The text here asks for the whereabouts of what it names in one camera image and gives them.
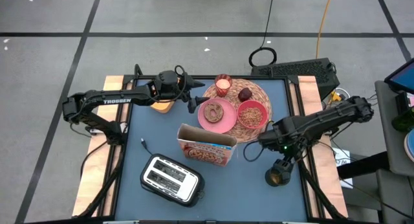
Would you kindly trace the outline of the red glass candle cup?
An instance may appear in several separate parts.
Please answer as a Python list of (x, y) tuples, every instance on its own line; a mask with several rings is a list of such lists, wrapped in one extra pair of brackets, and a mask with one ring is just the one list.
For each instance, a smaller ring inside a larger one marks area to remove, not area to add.
[(232, 78), (227, 74), (219, 74), (215, 78), (216, 93), (220, 97), (227, 95), (232, 86)]

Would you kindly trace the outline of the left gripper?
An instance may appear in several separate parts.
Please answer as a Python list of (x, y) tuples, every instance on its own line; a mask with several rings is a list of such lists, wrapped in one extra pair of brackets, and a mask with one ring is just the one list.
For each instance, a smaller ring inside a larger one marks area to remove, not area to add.
[(204, 83), (194, 80), (193, 78), (180, 78), (178, 82), (179, 93), (177, 95), (177, 100), (183, 102), (189, 101), (189, 113), (194, 113), (196, 108), (201, 105), (203, 102), (209, 100), (209, 97), (198, 97), (190, 98), (189, 88), (198, 88), (205, 86)]

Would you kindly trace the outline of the round woven placemat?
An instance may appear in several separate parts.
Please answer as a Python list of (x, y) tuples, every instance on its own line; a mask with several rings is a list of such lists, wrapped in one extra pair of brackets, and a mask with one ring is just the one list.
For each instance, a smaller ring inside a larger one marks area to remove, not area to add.
[[(236, 109), (242, 103), (238, 99), (238, 94), (240, 90), (247, 87), (252, 92), (252, 97), (249, 100), (255, 100), (261, 102), (267, 109), (269, 118), (272, 116), (272, 105), (269, 99), (269, 96), (266, 94), (265, 90), (263, 89), (262, 85), (259, 85), (258, 82), (252, 82), (251, 80), (246, 80), (242, 78), (232, 78), (232, 86), (228, 91), (227, 95), (224, 97), (220, 97), (216, 93), (215, 89), (215, 80), (212, 80), (213, 84), (207, 88), (204, 92), (203, 97), (211, 98), (223, 98), (229, 101)], [(228, 132), (224, 133), (235, 137), (238, 142), (249, 142), (252, 140), (257, 139), (257, 136), (264, 130), (265, 126), (259, 129), (249, 129), (244, 127), (237, 119), (235, 126)]]

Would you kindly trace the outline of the orange Cheerios Protein cereal box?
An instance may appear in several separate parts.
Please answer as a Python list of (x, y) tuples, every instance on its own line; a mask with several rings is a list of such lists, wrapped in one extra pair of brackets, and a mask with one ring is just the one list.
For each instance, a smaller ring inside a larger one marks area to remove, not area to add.
[(237, 139), (187, 124), (181, 124), (177, 140), (184, 156), (217, 166), (226, 166), (237, 148)]

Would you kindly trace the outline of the brown bagel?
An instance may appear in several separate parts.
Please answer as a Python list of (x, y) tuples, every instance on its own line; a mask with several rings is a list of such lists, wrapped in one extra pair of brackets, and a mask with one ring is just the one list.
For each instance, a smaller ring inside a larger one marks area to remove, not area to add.
[(210, 123), (216, 123), (223, 118), (224, 109), (217, 102), (211, 102), (204, 107), (204, 117)]

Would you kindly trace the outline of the yellow plastic bin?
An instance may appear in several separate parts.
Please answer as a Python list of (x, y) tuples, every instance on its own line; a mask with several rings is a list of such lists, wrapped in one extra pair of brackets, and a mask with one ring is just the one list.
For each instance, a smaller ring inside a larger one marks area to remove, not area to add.
[(151, 97), (155, 99), (151, 108), (159, 113), (167, 113), (175, 104), (174, 88), (170, 85), (162, 85), (160, 82), (153, 82), (151, 86)]

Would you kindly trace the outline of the cereal heap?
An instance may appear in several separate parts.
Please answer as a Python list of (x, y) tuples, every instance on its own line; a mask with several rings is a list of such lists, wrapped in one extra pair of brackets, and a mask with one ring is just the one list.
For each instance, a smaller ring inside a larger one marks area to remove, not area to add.
[(244, 125), (255, 128), (260, 125), (263, 114), (258, 107), (248, 107), (240, 112), (239, 118)]

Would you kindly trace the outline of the white paper sheet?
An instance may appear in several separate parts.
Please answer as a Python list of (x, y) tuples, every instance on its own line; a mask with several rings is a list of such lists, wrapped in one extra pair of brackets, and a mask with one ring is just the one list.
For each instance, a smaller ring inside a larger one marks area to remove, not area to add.
[[(334, 151), (334, 159), (335, 159), (337, 167), (343, 166), (345, 164), (349, 164), (353, 161), (349, 151), (341, 150), (339, 148), (333, 148), (333, 151)], [(341, 187), (343, 188), (349, 188), (349, 189), (353, 188), (352, 179), (345, 179), (345, 180), (340, 179), (340, 184), (341, 184)]]

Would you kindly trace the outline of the black table frame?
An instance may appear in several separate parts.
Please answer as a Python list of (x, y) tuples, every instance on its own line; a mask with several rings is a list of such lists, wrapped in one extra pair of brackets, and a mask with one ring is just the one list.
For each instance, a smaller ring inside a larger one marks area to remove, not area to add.
[[(134, 73), (127, 74), (123, 76), (108, 76), (105, 79), (105, 84), (114, 83), (120, 88), (126, 88), (129, 85), (134, 88), (138, 80), (151, 80), (154, 75), (144, 75), (140, 70), (139, 65), (135, 65)], [(282, 77), (272, 77), (272, 76), (249, 76), (249, 75), (234, 75), (236, 79), (244, 80), (269, 80), (269, 81), (282, 81), (285, 86), (285, 94), (287, 105), (290, 111), (290, 114), (294, 113), (294, 102), (292, 100), (292, 92), (296, 93), (296, 98), (298, 99), (297, 105), (299, 107), (299, 112), (304, 113), (303, 100), (301, 99), (300, 88), (299, 88), (299, 77), (296, 75), (292, 76), (282, 76)], [(120, 180), (122, 178), (122, 170), (124, 162), (122, 157), (125, 156), (126, 144), (128, 139), (128, 134), (121, 132), (122, 136), (116, 140), (112, 141), (107, 139), (102, 144), (97, 144), (94, 142), (95, 139), (90, 141), (88, 155), (97, 152), (99, 149), (108, 145), (109, 150), (107, 153), (107, 158), (105, 162), (99, 162), (98, 166), (104, 166), (105, 171), (103, 175), (103, 185), (108, 186), (107, 190), (103, 192), (102, 195), (97, 195), (92, 203), (96, 205), (96, 208), (91, 212), (90, 216), (81, 216), (79, 214), (74, 215), (73, 218), (84, 219), (85, 222), (94, 222), (94, 221), (112, 221), (115, 218), (117, 199), (120, 190)], [(311, 198), (310, 195), (310, 185), (305, 180), (305, 174), (303, 169), (305, 168), (305, 163), (299, 163), (299, 173), (300, 173), (300, 182), (301, 182), (301, 191), (303, 193), (303, 201), (305, 204), (304, 210), (306, 211), (307, 222), (317, 223), (317, 224), (330, 224), (334, 223), (335, 220), (327, 218), (324, 206), (320, 201), (320, 197), (316, 196)]]

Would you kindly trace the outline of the red bowl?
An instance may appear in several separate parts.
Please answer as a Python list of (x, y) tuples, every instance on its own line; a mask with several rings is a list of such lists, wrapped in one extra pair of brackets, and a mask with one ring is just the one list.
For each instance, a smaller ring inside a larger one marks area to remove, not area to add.
[(244, 127), (259, 129), (268, 122), (269, 114), (261, 102), (247, 100), (237, 108), (237, 118)]

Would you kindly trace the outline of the black mesh cup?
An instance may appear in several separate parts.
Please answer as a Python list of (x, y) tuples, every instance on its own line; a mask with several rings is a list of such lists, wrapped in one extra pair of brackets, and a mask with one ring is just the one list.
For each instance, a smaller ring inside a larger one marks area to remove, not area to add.
[(290, 182), (290, 178), (291, 171), (281, 168), (270, 168), (265, 173), (265, 181), (273, 187), (287, 185)]

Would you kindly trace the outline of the black computer case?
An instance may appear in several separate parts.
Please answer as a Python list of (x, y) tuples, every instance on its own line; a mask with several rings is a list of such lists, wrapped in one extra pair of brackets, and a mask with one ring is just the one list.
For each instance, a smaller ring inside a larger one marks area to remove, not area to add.
[(262, 65), (253, 67), (251, 75), (269, 77), (314, 76), (322, 100), (340, 85), (336, 75), (336, 66), (328, 58)]

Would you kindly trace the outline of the pink plate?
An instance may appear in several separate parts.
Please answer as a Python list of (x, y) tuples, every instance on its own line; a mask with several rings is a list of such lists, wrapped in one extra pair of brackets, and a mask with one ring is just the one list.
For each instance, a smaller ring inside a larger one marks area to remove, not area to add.
[[(220, 104), (224, 111), (222, 119), (216, 123), (208, 122), (204, 117), (204, 109), (208, 104), (212, 104), (213, 102)], [(229, 101), (223, 98), (211, 98), (200, 106), (198, 111), (198, 121), (201, 127), (205, 130), (215, 133), (226, 133), (235, 126), (235, 123), (237, 122), (237, 111)]]

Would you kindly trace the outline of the tablet with blue screen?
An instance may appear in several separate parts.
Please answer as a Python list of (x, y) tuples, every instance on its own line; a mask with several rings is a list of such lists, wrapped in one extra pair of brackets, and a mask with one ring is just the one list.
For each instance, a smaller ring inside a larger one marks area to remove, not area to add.
[(405, 91), (414, 95), (414, 58), (386, 77), (384, 82), (396, 91)]

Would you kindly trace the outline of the dark red apple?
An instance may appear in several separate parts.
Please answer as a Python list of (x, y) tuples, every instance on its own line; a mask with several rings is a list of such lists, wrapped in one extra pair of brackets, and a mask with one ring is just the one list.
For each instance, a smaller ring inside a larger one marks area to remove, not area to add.
[(245, 87), (242, 90), (240, 90), (238, 94), (238, 99), (240, 102), (245, 102), (249, 100), (252, 97), (252, 92), (249, 88)]

